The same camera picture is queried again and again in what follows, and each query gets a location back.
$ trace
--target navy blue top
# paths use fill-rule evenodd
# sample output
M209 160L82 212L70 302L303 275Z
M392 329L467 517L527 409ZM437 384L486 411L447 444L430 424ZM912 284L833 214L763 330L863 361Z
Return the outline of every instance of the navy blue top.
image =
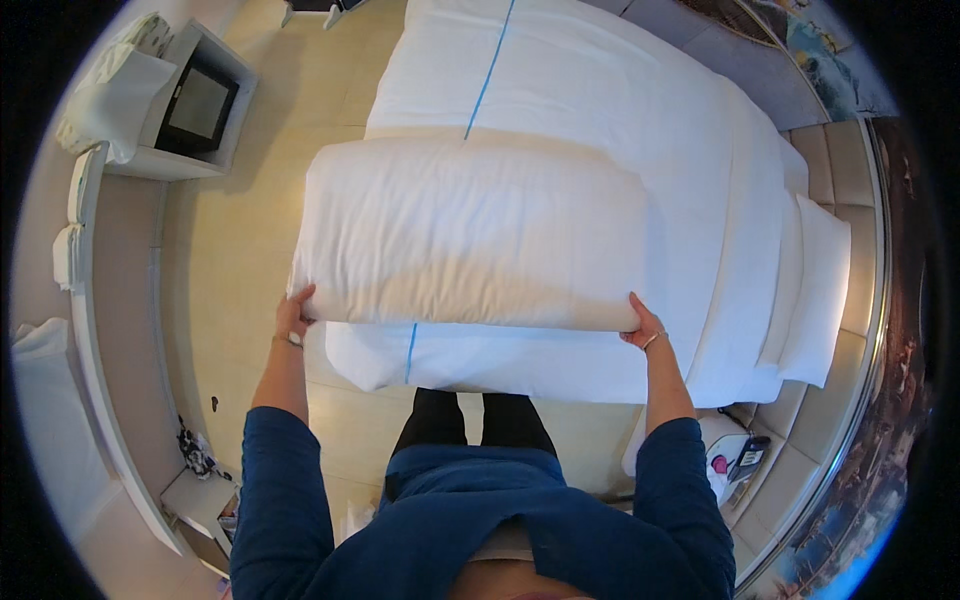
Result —
M733 541L707 481L694 419L651 433L636 456L634 514L569 488L529 448L415 445L388 465L397 498L333 547L320 445L277 408L247 414L233 596L445 598L504 520L526 528L538 574L593 598L730 598Z

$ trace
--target woman's right hand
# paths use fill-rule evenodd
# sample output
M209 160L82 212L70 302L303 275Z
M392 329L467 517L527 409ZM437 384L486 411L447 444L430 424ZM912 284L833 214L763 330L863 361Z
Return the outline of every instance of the woman's right hand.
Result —
M648 342L655 337L666 340L666 331L663 329L663 323L657 315L650 312L650 309L643 305L643 302L636 297L633 292L630 293L630 305L634 308L636 315L640 317L640 328L637 331L623 332L620 339L627 344L633 344L637 348L643 349Z

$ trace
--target folded duvet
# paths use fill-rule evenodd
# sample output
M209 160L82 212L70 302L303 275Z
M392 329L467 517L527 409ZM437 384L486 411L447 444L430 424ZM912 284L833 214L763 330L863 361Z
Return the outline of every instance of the folded duvet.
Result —
M326 321L633 330L628 294L662 285L658 214L636 173L556 140L326 146L288 291L316 283Z

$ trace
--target tv stand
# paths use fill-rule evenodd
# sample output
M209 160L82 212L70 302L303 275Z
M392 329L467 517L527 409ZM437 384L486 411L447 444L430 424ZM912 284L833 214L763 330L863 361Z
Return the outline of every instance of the tv stand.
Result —
M156 137L183 69L195 55L228 75L240 87L230 107L220 146L212 152L198 156L183 156L156 148ZM233 153L240 140L240 131L247 116L247 109L250 107L253 91L256 89L258 81L256 73L229 46L196 19L191 19L183 27L160 58L172 62L177 66L177 70L150 103L133 159L122 164L109 161L105 165L105 170L116 175L161 181L227 175L233 165Z

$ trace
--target mattress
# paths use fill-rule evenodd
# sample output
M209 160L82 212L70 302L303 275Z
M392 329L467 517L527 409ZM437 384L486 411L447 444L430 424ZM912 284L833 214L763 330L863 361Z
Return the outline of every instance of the mattress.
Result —
M780 381L756 358L776 287L785 183L805 182L796 153L728 80L579 2L517 2L491 70L508 6L412 0L367 138L463 139L470 127L470 139L583 145L637 173L664 210L663 271L685 281L666 280L650 308L670 332L694 404L722 406L742 394L773 401ZM324 337L330 365L364 390L408 383L646 401L642 353L608 332L329 323L312 335ZM318 341L308 362L320 365Z

